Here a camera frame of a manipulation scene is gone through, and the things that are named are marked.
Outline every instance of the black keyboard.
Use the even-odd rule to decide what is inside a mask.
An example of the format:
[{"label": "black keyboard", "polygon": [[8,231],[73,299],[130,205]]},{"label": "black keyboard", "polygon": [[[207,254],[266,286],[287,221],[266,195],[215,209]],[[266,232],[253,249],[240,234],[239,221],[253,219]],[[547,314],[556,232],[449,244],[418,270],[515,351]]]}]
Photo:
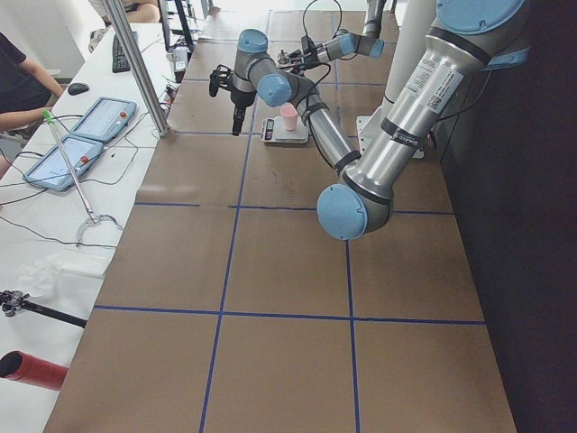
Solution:
[{"label": "black keyboard", "polygon": [[[133,32],[133,36],[134,40],[138,43],[138,33]],[[124,54],[118,36],[114,35],[114,40],[112,41],[112,71],[116,73],[126,72],[127,70],[130,70],[130,64],[128,64],[128,59]]]}]

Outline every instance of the desk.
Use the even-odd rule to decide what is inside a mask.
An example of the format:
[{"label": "desk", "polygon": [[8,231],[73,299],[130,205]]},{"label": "desk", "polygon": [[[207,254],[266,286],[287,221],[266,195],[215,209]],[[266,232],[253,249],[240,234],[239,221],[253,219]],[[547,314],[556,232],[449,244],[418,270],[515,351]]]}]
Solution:
[{"label": "desk", "polygon": [[[173,80],[171,67],[166,61],[160,24],[134,24],[133,29],[139,33],[142,56],[156,94],[160,96],[167,82]],[[132,128],[146,112],[146,105],[133,75],[127,72],[112,73],[113,33],[112,29],[107,33],[74,77],[73,81],[88,83],[90,90],[74,97],[65,92],[52,110],[55,116],[82,115],[101,96],[136,102],[138,108],[128,129]],[[67,127],[71,127],[76,121],[75,118],[63,119]],[[65,133],[60,124],[57,124],[57,128],[61,134]],[[111,214],[121,224],[125,224],[128,219],[135,191],[142,182],[158,140],[154,124],[148,115],[130,133],[129,139],[137,148],[126,140],[118,141],[117,145],[104,153],[83,177],[83,180],[116,182],[133,157],[132,164],[118,183],[114,185],[103,185],[94,181],[83,183],[95,211]],[[25,150],[44,154],[53,144],[50,129],[44,124],[28,142]],[[36,159],[30,155],[23,155],[14,165],[26,171],[35,161]],[[21,173],[11,168],[0,182],[0,202],[23,198],[36,192],[36,189],[29,185],[7,186],[21,182]],[[0,216],[28,226],[43,235],[69,242],[75,241],[78,227],[87,218],[74,188],[64,193],[47,191],[20,203],[6,205],[0,210]],[[89,228],[83,241],[91,244],[117,245],[121,234],[122,232],[113,224],[104,222]],[[80,318],[88,317],[102,285],[102,278],[90,272],[87,274],[85,272],[84,275],[63,272],[62,268],[67,268],[73,263],[93,263],[94,260],[106,265],[112,259],[114,248],[77,249],[74,245],[47,242],[22,228],[10,226],[5,221],[0,221],[0,236],[2,238],[0,290],[13,288],[21,265],[30,264],[39,267],[51,263],[55,279],[53,293],[31,300]],[[21,350],[68,366],[76,351],[82,329],[29,311],[22,311],[14,318],[0,317],[0,333],[1,355],[12,350]],[[18,382],[0,381],[2,431],[6,433],[42,431],[57,397],[57,392]]]}]

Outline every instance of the black panel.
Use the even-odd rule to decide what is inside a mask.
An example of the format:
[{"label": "black panel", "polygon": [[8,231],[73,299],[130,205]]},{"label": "black panel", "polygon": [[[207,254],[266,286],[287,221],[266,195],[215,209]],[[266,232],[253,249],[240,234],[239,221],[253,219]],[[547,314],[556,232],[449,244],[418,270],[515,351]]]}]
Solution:
[{"label": "black panel", "polygon": [[576,6],[532,7],[529,62],[493,72],[443,170],[519,433],[575,433]]}]

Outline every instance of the red object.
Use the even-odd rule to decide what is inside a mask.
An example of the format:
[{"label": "red object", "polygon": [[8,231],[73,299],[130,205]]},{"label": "red object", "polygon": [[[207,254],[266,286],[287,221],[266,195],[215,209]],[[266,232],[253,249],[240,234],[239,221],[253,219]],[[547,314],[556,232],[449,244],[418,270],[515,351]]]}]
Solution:
[{"label": "red object", "polygon": [[0,359],[0,377],[59,391],[68,368],[36,356],[13,351]]}]

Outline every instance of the computer mouse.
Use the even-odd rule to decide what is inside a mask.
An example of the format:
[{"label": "computer mouse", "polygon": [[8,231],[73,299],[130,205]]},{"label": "computer mouse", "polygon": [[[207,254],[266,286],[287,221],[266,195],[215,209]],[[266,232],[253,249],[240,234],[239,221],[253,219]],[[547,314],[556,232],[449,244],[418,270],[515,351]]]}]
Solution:
[{"label": "computer mouse", "polygon": [[69,95],[79,95],[81,93],[87,92],[90,88],[86,83],[70,83],[67,87]]}]

